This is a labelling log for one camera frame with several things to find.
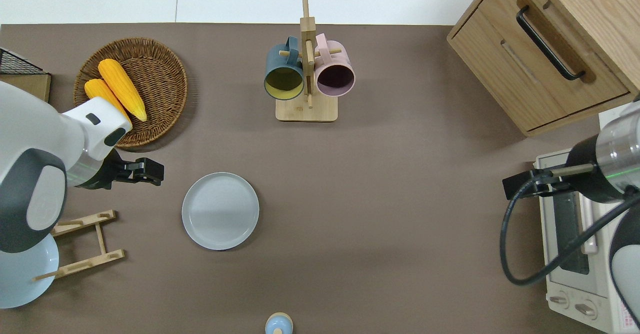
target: wooden cabinet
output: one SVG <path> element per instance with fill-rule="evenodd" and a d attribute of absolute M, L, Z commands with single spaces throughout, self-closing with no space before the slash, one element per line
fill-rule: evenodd
<path fill-rule="evenodd" d="M 640 93 L 640 0 L 474 0 L 447 40 L 527 136 Z"/>

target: corn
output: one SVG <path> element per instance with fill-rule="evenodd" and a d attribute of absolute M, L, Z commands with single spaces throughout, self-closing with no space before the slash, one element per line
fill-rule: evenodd
<path fill-rule="evenodd" d="M 122 106 L 137 119 L 146 122 L 145 104 L 120 63 L 114 59 L 104 59 L 98 63 L 98 71 Z"/>
<path fill-rule="evenodd" d="M 116 109 L 118 109 L 122 113 L 122 115 L 124 115 L 126 120 L 131 123 L 131 119 L 127 115 L 127 112 L 124 111 L 122 104 L 118 101 L 118 98 L 116 98 L 116 96 L 104 80 L 90 79 L 89 81 L 84 83 L 84 92 L 86 93 L 87 97 L 89 97 L 89 99 L 94 99 L 95 97 L 106 99 L 107 102 L 116 107 Z"/>

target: dark green mug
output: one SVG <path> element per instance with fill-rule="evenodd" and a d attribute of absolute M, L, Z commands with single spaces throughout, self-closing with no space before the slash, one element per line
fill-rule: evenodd
<path fill-rule="evenodd" d="M 302 93 L 304 74 L 298 53 L 298 38 L 290 36 L 286 44 L 275 45 L 267 54 L 264 89 L 277 100 L 294 99 Z"/>

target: round woven tray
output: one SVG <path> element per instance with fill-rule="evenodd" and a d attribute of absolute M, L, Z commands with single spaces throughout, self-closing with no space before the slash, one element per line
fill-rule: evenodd
<path fill-rule="evenodd" d="M 133 129 L 116 145 L 117 148 L 140 147 L 167 133 L 183 113 L 187 100 L 187 74 L 178 56 L 152 38 L 123 38 L 96 51 L 80 68 L 73 86 L 73 104 L 89 100 L 85 83 L 101 78 L 98 63 L 115 59 L 142 97 L 147 121 L 129 115 Z"/>

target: wooden base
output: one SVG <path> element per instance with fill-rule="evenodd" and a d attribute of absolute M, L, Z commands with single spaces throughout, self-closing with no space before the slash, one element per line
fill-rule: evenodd
<path fill-rule="evenodd" d="M 300 94 L 291 100 L 276 100 L 276 118 L 281 122 L 335 122 L 338 119 L 338 98 L 324 94 Z"/>
<path fill-rule="evenodd" d="M 95 225 L 95 231 L 98 234 L 98 245 L 100 246 L 101 255 L 93 256 L 89 259 L 76 261 L 75 263 L 71 263 L 69 265 L 60 266 L 59 268 L 57 268 L 56 271 L 48 272 L 46 274 L 42 274 L 34 277 L 32 281 L 36 282 L 37 280 L 45 279 L 48 277 L 55 277 L 55 279 L 58 279 L 61 277 L 66 277 L 67 275 L 70 275 L 73 273 L 77 273 L 79 271 L 83 271 L 89 268 L 93 268 L 95 266 L 99 266 L 104 263 L 115 261 L 116 259 L 124 258 L 125 254 L 123 249 L 107 252 L 107 249 L 105 248 L 105 238 L 103 238 L 103 229 L 102 227 L 100 227 L 100 223 L 105 222 L 107 220 L 112 220 L 113 218 L 116 218 L 115 211 L 107 210 L 101 213 L 88 215 L 82 218 L 77 218 L 76 220 L 58 222 L 57 225 L 55 225 L 53 227 L 53 230 L 51 231 L 51 235 L 54 237 L 62 236 L 62 234 L 75 232 L 78 229 Z"/>
<path fill-rule="evenodd" d="M 11 84 L 45 102 L 49 101 L 50 74 L 0 74 L 0 82 Z"/>

